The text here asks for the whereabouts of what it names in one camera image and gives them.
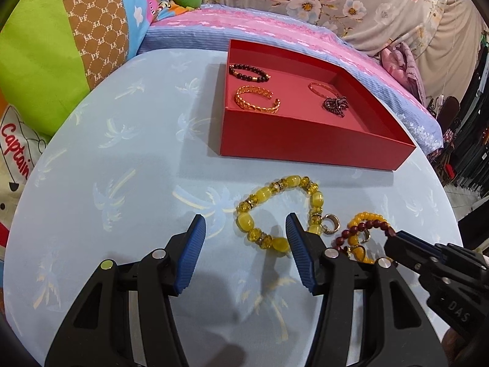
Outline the person's right hand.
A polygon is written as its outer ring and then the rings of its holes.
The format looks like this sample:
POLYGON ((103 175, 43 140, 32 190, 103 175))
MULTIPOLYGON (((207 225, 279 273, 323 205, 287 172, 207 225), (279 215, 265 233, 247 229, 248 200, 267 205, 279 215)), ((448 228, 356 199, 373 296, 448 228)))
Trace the person's right hand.
POLYGON ((469 367, 476 365, 476 347, 472 341, 464 340, 449 328, 442 339, 442 347, 449 367, 469 367))

